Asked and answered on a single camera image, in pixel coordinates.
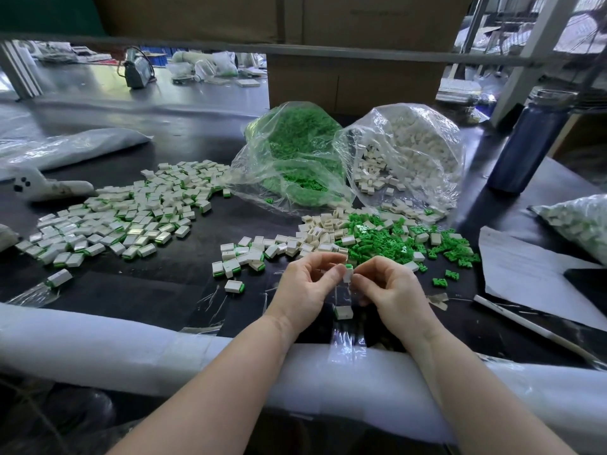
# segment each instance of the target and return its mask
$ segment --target person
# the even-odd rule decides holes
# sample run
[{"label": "person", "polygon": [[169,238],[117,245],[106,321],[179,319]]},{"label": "person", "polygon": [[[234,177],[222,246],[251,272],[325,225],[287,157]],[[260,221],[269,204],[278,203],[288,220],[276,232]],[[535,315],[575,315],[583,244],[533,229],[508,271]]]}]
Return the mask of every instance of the person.
[{"label": "person", "polygon": [[[110,450],[110,455],[242,454],[289,347],[345,274],[345,256],[313,252],[290,263],[274,299],[189,383]],[[374,257],[352,286],[420,367],[465,455],[574,452],[444,328],[416,276]]]}]

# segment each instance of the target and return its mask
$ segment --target tabletop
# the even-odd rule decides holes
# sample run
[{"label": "tabletop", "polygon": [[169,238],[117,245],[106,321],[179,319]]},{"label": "tabletop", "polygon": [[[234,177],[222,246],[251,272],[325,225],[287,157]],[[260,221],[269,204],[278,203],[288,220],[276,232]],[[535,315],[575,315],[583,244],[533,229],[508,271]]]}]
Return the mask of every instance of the tabletop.
[{"label": "tabletop", "polygon": [[[209,159],[230,164],[245,142],[242,127],[257,116],[166,107],[134,110],[59,105],[37,106],[31,115],[33,124],[45,135],[119,125],[154,137],[148,144],[46,173],[60,180],[85,179],[98,187],[131,184],[142,178],[142,169],[156,169],[160,162],[174,164]],[[485,188],[485,183],[504,138],[479,127],[464,129],[462,134],[467,147],[467,174],[458,208],[449,220],[473,247],[478,243],[480,228],[487,225],[552,251],[592,260],[559,237],[527,207],[592,195],[598,192],[596,187],[555,161],[545,159],[520,196],[500,195]],[[73,199],[27,205],[15,198],[10,183],[3,183],[0,184],[0,223],[27,236],[33,231],[37,217],[79,202]],[[281,256],[267,261],[265,271],[259,274],[244,271],[245,293],[226,295],[224,280],[215,280],[211,275],[211,262],[220,259],[219,244],[237,242],[244,235],[292,235],[301,221],[297,216],[273,214],[235,196],[224,199],[218,195],[211,203],[212,211],[204,217],[197,214],[187,238],[172,240],[151,258],[127,262],[106,252],[85,260],[81,267],[73,269],[75,279],[61,291],[57,301],[45,309],[139,321],[175,331],[221,325],[219,335],[237,335],[261,316],[271,302],[272,288],[289,259]],[[444,274],[450,265],[439,258],[429,265],[426,274],[420,275],[428,294],[442,291],[432,287],[431,279]],[[0,255],[0,272],[5,281],[0,288],[0,300],[7,300],[42,281],[52,269],[9,249]],[[450,284],[447,290],[448,309],[435,311],[444,325],[474,351],[517,362],[585,366],[573,353],[473,304],[474,295],[483,294],[480,265],[459,273],[459,282]],[[368,346],[388,335],[372,307],[355,308],[354,320],[338,328],[360,336]],[[527,308],[518,311],[607,359],[607,333]],[[325,304],[313,326],[298,341],[328,343],[334,328],[330,306]]]}]

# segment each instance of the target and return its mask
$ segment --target person's left hand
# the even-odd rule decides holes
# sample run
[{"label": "person's left hand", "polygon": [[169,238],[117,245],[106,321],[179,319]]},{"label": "person's left hand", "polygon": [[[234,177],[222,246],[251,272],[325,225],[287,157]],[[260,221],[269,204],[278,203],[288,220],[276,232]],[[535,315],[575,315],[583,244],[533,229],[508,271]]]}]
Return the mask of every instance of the person's left hand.
[{"label": "person's left hand", "polygon": [[293,342],[316,319],[327,294],[343,279],[345,260],[337,252],[310,252],[286,267],[265,314],[290,328]]}]

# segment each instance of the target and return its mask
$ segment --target blue water bottle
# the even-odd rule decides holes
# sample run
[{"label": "blue water bottle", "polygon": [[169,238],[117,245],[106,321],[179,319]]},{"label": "blue water bottle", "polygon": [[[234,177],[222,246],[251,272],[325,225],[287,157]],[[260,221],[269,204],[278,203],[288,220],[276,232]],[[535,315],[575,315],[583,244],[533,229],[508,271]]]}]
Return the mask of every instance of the blue water bottle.
[{"label": "blue water bottle", "polygon": [[521,193],[569,117],[577,93],[534,88],[512,135],[487,180],[487,186]]}]

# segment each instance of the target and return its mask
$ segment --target forearm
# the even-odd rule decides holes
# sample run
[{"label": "forearm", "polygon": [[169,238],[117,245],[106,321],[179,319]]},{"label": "forearm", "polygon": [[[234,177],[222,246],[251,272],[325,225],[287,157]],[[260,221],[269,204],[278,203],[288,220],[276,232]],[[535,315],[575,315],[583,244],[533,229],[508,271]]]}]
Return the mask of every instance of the forearm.
[{"label": "forearm", "polygon": [[412,355],[465,455],[573,454],[446,329]]},{"label": "forearm", "polygon": [[241,454],[293,341],[262,316],[110,453]]}]

